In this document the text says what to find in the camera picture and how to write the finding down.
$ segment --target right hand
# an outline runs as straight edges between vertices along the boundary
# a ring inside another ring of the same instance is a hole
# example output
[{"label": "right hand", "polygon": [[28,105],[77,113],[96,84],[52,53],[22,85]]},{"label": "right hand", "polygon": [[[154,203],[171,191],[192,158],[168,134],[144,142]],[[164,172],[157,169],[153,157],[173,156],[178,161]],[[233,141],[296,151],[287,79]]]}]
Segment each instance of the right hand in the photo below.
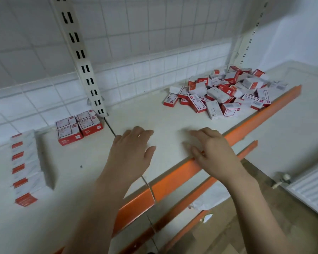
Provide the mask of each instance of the right hand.
[{"label": "right hand", "polygon": [[198,131],[192,130],[190,134],[201,142],[204,154],[195,146],[190,146],[190,151],[199,166],[209,175],[223,184],[238,176],[247,175],[239,158],[220,132],[206,127]]}]

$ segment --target floor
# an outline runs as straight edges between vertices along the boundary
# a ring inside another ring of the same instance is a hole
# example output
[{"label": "floor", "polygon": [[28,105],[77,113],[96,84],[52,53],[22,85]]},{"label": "floor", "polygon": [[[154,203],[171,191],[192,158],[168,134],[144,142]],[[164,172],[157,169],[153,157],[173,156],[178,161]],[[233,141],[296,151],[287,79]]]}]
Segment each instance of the floor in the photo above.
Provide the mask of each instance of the floor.
[{"label": "floor", "polygon": [[[259,182],[273,215],[297,253],[318,254],[318,214],[283,188],[273,190],[271,179],[243,160],[246,170]],[[197,224],[182,237],[169,254],[245,254],[238,217],[231,198],[214,207],[206,223]]]}]

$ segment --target finger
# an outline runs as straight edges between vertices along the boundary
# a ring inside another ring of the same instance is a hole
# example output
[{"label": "finger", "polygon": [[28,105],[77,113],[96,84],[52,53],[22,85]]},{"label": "finger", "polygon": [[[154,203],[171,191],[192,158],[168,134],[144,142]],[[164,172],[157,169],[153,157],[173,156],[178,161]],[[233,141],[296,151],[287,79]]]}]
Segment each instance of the finger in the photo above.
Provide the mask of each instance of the finger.
[{"label": "finger", "polygon": [[203,131],[209,137],[219,137],[219,136],[221,136],[220,132],[218,132],[217,130],[212,130],[209,127],[202,128],[202,129],[200,129],[200,131]]},{"label": "finger", "polygon": [[116,135],[116,136],[114,137],[113,144],[116,144],[121,138],[122,138],[121,135],[119,135],[119,134]]},{"label": "finger", "polygon": [[122,137],[121,137],[121,140],[123,140],[126,136],[128,136],[129,134],[131,133],[131,130],[126,130],[125,132],[124,132],[124,134],[122,135]]},{"label": "finger", "polygon": [[147,167],[149,167],[149,165],[151,163],[151,159],[153,157],[153,154],[154,154],[154,151],[156,150],[156,148],[157,148],[156,146],[148,147],[148,149],[145,152],[144,158],[145,158],[146,163],[148,164]]},{"label": "finger", "polygon": [[192,136],[195,136],[202,145],[204,145],[206,143],[206,141],[210,138],[208,135],[206,135],[203,131],[196,131],[196,130],[191,130],[190,134]]},{"label": "finger", "polygon": [[146,144],[153,133],[153,130],[145,130],[140,134],[139,138]]},{"label": "finger", "polygon": [[193,157],[196,159],[196,161],[202,165],[203,162],[205,161],[205,156],[199,151],[199,149],[195,146],[191,146],[191,153]]},{"label": "finger", "polygon": [[137,126],[132,129],[131,135],[138,137],[142,132],[144,132],[144,129]]}]

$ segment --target radiator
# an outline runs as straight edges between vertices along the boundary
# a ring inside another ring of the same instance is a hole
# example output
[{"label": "radiator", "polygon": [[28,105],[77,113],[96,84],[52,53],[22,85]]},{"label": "radiator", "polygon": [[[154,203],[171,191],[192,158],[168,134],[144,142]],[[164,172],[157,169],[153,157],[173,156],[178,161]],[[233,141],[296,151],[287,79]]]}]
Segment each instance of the radiator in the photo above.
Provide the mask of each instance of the radiator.
[{"label": "radiator", "polygon": [[291,183],[287,190],[318,213],[318,164]]}]

